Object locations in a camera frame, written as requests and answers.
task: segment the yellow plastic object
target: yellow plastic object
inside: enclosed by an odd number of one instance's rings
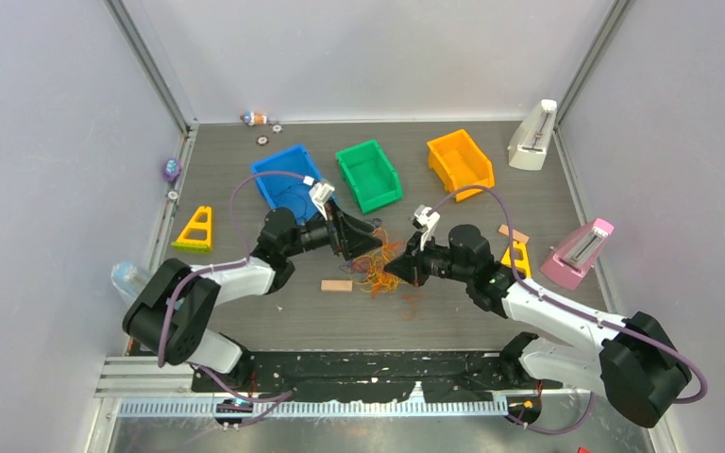
[[[519,241],[513,241],[513,247],[515,247],[515,253],[521,256],[520,260],[515,260],[515,269],[518,272],[526,276],[526,278],[532,278],[532,270],[530,269],[530,254],[527,253],[527,245],[520,243]],[[504,252],[504,256],[501,257],[501,263],[505,266],[513,267],[510,260],[510,247]]]
[[[493,163],[465,129],[427,142],[427,145],[430,147],[430,168],[441,178],[446,192],[456,191],[469,184],[496,186]],[[460,192],[454,195],[454,200],[463,201],[480,192],[478,189]]]
[[[190,239],[195,231],[207,233],[204,239]],[[188,225],[171,246],[180,252],[210,253],[212,251],[212,208],[199,206]]]

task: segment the plastic bin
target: plastic bin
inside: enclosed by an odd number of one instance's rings
[[[360,143],[336,155],[340,175],[366,214],[401,198],[398,173],[376,140]]]
[[[496,186],[493,163],[480,151],[465,129],[427,142],[427,145],[430,147],[430,168],[441,178],[446,192],[456,191],[469,184]],[[480,192],[479,189],[460,192],[454,195],[454,200],[463,201]]]
[[[307,148],[297,144],[280,153],[251,164],[251,173],[284,170],[321,180],[321,173],[312,162]],[[318,210],[310,201],[310,188],[302,181],[289,176],[263,176],[255,179],[257,188],[271,209],[287,208],[295,220],[303,224]]]

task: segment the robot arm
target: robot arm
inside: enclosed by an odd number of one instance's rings
[[[310,197],[318,212],[302,226],[287,209],[269,211],[248,260],[193,267],[177,259],[163,262],[126,313],[124,332],[159,355],[168,299],[184,278],[203,272],[203,277],[192,276],[181,292],[184,301],[171,318],[165,361],[173,365],[187,361],[220,373],[231,371],[243,350],[207,329],[216,305],[278,291],[295,270],[292,256],[329,246],[335,255],[353,260],[381,247],[381,240],[372,235],[374,228],[340,210],[332,192],[326,181],[312,186]]]
[[[654,318],[638,312],[627,319],[585,307],[530,278],[517,281],[512,269],[495,260],[490,244],[475,226],[455,226],[448,233],[448,246],[436,243],[431,233],[439,218],[430,208],[419,207],[413,219],[419,231],[408,240],[404,253],[385,265],[385,271],[416,286],[430,276],[460,281],[481,309],[539,327],[569,344],[528,332],[519,334],[500,355],[504,374],[511,380],[555,380],[605,396],[642,427],[659,421],[690,381],[690,370],[655,347],[601,326],[609,321],[673,347]],[[548,303],[544,294],[560,306]],[[598,321],[588,322],[574,310]]]

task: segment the orange bin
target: orange bin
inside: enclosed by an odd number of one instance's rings
[[[430,147],[430,168],[441,178],[446,192],[456,191],[469,184],[496,186],[493,163],[465,129],[427,142],[427,145]],[[454,195],[454,200],[463,201],[480,192],[479,189],[460,192]]]

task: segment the gray wooden tabletop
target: gray wooden tabletop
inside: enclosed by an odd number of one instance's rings
[[[363,219],[380,218],[391,240],[405,240],[414,232],[410,216],[418,205],[434,205],[445,194],[438,176],[429,169],[427,142],[460,128],[493,162],[496,189],[503,196],[514,227],[530,236],[528,244],[532,276],[555,292],[585,305],[604,310],[604,301],[591,273],[576,292],[549,282],[539,271],[549,248],[579,226],[560,159],[550,149],[542,171],[526,172],[507,165],[507,144],[518,123],[370,123],[284,125],[280,134],[268,126],[205,125],[195,141],[173,223],[171,240],[185,227],[196,208],[212,206],[213,249],[209,255],[181,253],[168,248],[166,257],[191,264],[218,263],[243,257],[241,237],[256,240],[262,219],[269,210],[248,184],[239,195],[235,213],[242,233],[229,221],[232,190],[250,175],[249,164],[303,143],[322,176],[332,181],[340,207]],[[265,135],[269,144],[258,146]],[[335,153],[354,144],[376,139],[401,179],[404,197],[362,216],[351,191],[340,178]],[[507,239],[497,233],[504,216],[497,202],[485,193],[440,209],[436,231],[439,243],[447,243],[448,231],[470,223],[479,227],[501,257]],[[522,330],[536,329],[486,313],[468,299],[462,283],[431,278],[421,288],[424,298],[410,320],[403,294],[415,294],[409,285],[395,293],[371,298],[355,288],[351,294],[322,293],[322,279],[348,275],[344,263],[326,249],[293,258],[295,273],[279,292],[226,303],[215,309],[210,327],[258,350],[267,349],[494,349],[498,350]]]

